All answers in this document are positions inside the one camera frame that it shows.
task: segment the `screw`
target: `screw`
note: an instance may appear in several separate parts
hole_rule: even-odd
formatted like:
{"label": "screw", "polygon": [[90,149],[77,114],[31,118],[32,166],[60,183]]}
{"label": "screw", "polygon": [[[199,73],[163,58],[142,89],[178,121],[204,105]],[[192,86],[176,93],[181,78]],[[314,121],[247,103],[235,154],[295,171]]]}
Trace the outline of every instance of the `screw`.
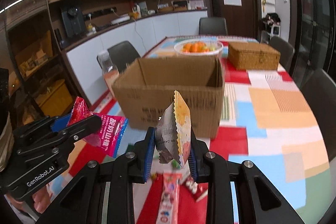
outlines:
{"label": "screw", "polygon": [[97,165],[97,162],[95,160],[90,160],[88,163],[87,163],[87,166],[90,167],[90,168],[93,168]]}
{"label": "screw", "polygon": [[253,167],[253,162],[251,162],[250,160],[246,160],[246,161],[244,161],[244,165],[247,168],[251,168],[251,167]]}
{"label": "screw", "polygon": [[135,157],[135,153],[134,152],[127,152],[126,153],[126,158],[132,159]]}
{"label": "screw", "polygon": [[216,156],[216,154],[214,152],[211,152],[211,151],[207,152],[205,155],[210,159],[213,159]]}

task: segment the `black coffee machine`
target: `black coffee machine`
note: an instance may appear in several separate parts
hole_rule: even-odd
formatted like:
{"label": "black coffee machine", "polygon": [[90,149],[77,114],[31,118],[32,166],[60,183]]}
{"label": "black coffee machine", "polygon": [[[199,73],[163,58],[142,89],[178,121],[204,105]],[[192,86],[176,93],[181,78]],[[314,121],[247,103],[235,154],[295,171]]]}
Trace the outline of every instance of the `black coffee machine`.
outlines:
{"label": "black coffee machine", "polygon": [[68,37],[86,32],[86,26],[80,7],[65,7],[62,9],[62,18]]}

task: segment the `glass door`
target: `glass door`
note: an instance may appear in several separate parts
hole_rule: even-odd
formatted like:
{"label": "glass door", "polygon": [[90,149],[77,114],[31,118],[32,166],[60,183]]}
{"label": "glass door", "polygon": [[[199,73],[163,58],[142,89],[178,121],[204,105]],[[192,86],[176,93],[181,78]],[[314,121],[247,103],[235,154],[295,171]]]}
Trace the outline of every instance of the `glass door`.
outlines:
{"label": "glass door", "polygon": [[292,75],[299,87],[317,68],[328,71],[335,24],[333,0],[300,0],[300,2],[298,6],[302,15],[301,39],[295,47],[296,58]]}

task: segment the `fruit basket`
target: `fruit basket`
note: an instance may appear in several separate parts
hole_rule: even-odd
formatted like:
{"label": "fruit basket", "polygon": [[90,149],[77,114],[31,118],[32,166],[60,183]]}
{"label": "fruit basket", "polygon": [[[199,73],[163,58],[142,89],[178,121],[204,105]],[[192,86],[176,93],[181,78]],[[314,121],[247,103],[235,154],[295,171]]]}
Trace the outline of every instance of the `fruit basket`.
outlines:
{"label": "fruit basket", "polygon": [[189,56],[218,55],[221,57],[222,50],[222,43],[207,38],[188,39],[174,46],[174,51],[177,54]]}

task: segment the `dining table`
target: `dining table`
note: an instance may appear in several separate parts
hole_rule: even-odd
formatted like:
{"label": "dining table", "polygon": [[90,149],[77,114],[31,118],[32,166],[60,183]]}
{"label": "dining table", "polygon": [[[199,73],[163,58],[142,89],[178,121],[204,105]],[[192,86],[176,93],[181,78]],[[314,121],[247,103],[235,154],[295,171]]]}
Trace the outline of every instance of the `dining table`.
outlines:
{"label": "dining table", "polygon": [[[174,56],[174,45],[192,37],[166,37],[146,58]],[[228,44],[234,41],[258,43],[254,38],[206,36],[223,44],[221,64],[225,71],[223,109],[218,135],[201,138],[213,151],[229,161],[251,160],[280,191],[306,224],[316,224],[331,204],[331,174],[326,147],[317,121],[299,88],[279,64],[277,70],[236,70],[227,59]],[[95,109],[108,115],[123,115],[117,101],[108,94]],[[132,150],[146,131],[127,126],[117,156]],[[89,161],[113,160],[81,140],[69,156],[70,168],[49,184],[53,197]],[[162,173],[181,172],[160,164],[154,156],[156,179],[133,185],[137,224],[156,223],[162,193]],[[239,222],[234,183],[231,183],[234,220]],[[178,224],[204,224],[207,199],[194,201],[180,186]]]}

